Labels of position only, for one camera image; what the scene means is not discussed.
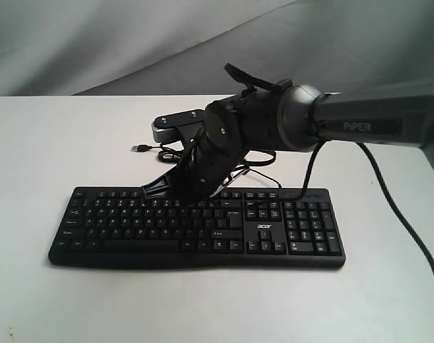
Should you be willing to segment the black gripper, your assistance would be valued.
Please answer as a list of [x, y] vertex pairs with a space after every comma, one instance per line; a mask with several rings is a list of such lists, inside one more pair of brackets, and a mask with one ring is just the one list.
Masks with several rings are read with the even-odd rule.
[[174, 168], [141, 187], [143, 198], [172, 199], [187, 205], [216, 197], [249, 173], [249, 166], [237, 166], [248, 149], [237, 145], [228, 148], [214, 147], [206, 133], [199, 130]]

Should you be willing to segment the black grey piper robot arm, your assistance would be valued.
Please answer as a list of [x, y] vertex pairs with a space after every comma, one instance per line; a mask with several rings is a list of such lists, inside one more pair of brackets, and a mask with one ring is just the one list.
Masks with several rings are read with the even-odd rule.
[[213, 101], [180, 162], [143, 197], [198, 202], [219, 193], [250, 151], [310, 152], [327, 141], [416, 147], [434, 171], [434, 84], [339, 94], [302, 85]]

